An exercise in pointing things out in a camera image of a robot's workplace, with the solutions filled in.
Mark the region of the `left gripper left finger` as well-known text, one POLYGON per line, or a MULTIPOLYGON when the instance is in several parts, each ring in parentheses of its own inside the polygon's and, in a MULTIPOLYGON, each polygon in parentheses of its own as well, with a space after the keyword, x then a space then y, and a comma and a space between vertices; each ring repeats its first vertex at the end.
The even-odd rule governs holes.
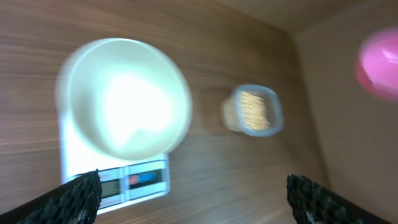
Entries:
POLYGON ((1 214, 1 224, 93 224, 101 197, 99 171, 90 171, 1 214))

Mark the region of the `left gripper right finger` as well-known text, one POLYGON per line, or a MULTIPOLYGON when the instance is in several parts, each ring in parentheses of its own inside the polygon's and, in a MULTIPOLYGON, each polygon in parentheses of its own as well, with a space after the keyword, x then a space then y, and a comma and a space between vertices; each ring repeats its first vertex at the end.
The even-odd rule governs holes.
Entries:
POLYGON ((287 176, 287 201, 298 224, 391 224, 303 175, 287 176))

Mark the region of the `pink plastic measuring scoop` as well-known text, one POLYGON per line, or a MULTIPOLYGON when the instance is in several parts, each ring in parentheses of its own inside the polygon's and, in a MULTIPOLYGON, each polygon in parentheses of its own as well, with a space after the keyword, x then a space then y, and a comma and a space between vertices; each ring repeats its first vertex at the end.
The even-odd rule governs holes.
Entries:
POLYGON ((397 27, 379 30, 364 39, 355 72, 368 93, 397 102, 397 27))

